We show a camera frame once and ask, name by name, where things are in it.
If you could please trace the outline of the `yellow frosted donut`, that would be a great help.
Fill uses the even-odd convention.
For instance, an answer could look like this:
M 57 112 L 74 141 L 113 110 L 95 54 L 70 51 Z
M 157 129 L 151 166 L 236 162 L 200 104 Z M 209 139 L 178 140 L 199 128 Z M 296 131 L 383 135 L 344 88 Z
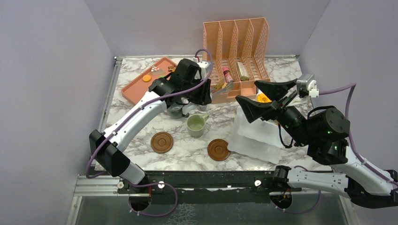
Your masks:
M 260 103 L 270 103 L 272 100 L 270 100 L 264 93 L 259 93 L 256 96 L 256 101 Z

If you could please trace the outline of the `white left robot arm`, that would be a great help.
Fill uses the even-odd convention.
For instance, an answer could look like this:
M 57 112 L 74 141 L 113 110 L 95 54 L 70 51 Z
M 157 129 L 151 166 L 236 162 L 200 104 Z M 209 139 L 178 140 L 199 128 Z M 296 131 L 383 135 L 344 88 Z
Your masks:
M 163 95 L 159 95 L 154 90 L 148 91 L 141 99 L 142 102 L 135 105 L 124 119 L 117 122 L 115 128 L 110 128 L 102 133 L 93 130 L 89 135 L 92 151 L 86 166 L 86 178 L 93 179 L 108 173 L 113 177 L 121 177 L 129 181 L 130 187 L 135 192 L 143 192 L 147 188 L 148 182 L 145 178 L 145 171 L 124 155 L 122 146 L 127 146 L 141 129 L 166 110 L 167 99 L 190 94 L 208 82 L 210 80 L 206 77 L 189 89 Z

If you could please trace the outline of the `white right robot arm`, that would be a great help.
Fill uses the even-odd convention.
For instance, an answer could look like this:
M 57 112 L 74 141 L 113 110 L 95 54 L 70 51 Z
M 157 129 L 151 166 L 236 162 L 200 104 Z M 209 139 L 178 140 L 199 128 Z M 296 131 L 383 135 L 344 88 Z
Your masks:
M 355 149 L 347 113 L 334 106 L 322 106 L 303 116 L 293 106 L 295 98 L 321 95 L 314 75 L 302 75 L 288 82 L 255 81 L 255 86 L 269 98 L 260 103 L 238 95 L 247 121 L 275 120 L 295 146 L 306 146 L 315 162 L 335 169 L 333 173 L 306 172 L 279 165 L 271 177 L 278 191 L 311 188 L 349 198 L 352 203 L 370 209 L 394 207 L 398 204 L 398 174 L 369 163 Z

